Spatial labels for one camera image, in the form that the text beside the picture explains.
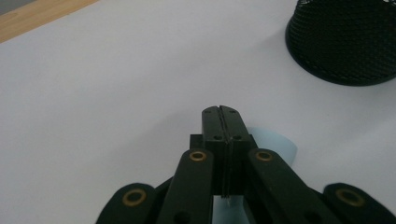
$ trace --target white table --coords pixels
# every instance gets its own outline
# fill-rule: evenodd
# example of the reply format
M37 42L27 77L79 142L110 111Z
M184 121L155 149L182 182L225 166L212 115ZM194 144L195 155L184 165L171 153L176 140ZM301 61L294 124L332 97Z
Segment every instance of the white table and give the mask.
M396 213L396 80L305 72L284 43L295 4L103 0L0 44L0 222L95 222L117 189L172 176L212 105L287 136L313 189Z

